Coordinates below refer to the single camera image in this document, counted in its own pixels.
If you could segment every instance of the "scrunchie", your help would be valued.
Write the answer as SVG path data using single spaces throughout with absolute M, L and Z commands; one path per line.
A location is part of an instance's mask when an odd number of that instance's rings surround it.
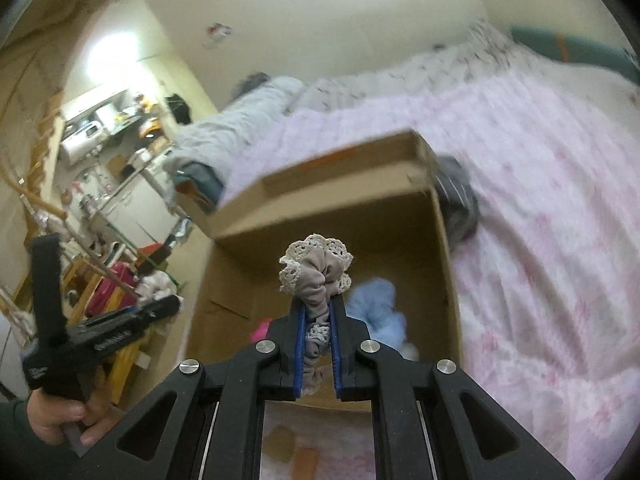
M 353 256 L 335 238 L 313 234 L 292 243 L 280 259 L 280 290 L 300 298 L 306 305 L 305 363 L 303 394 L 312 393 L 322 381 L 322 370 L 316 368 L 331 343 L 329 299 L 351 286 L 344 273 Z

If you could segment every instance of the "black gripper frame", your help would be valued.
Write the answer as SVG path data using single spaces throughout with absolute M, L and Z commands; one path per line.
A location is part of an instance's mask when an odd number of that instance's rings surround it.
M 296 397 L 304 315 L 293 300 L 289 315 L 271 323 L 273 351 L 251 344 L 191 374 L 176 368 L 78 460 L 71 478 L 257 480 L 264 402 Z M 574 478 L 460 368 L 446 374 L 383 344 L 362 351 L 367 327 L 347 318 L 341 296 L 331 318 L 337 395 L 371 402 L 378 480 Z
M 108 312 L 67 327 L 60 274 L 60 236 L 34 238 L 31 275 L 38 338 L 22 356 L 22 368 L 32 390 L 43 388 L 50 395 L 86 402 L 97 367 L 142 338 L 153 323 L 177 314 L 180 299 L 167 296 L 140 308 Z

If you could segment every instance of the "sticker on wall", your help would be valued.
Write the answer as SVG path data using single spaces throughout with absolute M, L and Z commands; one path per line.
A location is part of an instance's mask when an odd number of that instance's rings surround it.
M 215 48 L 218 44 L 231 35 L 233 29 L 228 25 L 222 23 L 214 23 L 210 27 L 206 28 L 206 40 L 204 41 L 205 48 Z

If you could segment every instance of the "cardboard box flap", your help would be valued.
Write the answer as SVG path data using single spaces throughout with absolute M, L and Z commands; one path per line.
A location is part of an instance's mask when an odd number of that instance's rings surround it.
M 413 130 L 349 146 L 265 176 L 212 216 L 210 235 L 220 239 L 347 203 L 426 190 L 436 167 L 435 154 Z

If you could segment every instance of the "dark gray cloth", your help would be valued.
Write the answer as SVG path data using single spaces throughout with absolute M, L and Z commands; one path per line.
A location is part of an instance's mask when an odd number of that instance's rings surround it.
M 186 101 L 178 94 L 171 94 L 166 97 L 165 102 L 178 124 L 191 124 L 191 109 Z
M 465 168 L 450 155 L 438 157 L 436 192 L 444 220 L 449 249 L 473 235 L 478 227 L 480 210 Z
M 244 94 L 248 94 L 251 90 L 255 90 L 258 86 L 265 84 L 269 79 L 271 79 L 271 76 L 264 72 L 257 72 L 247 76 L 244 81 L 238 83 L 238 86 L 234 90 L 231 102 L 242 97 Z

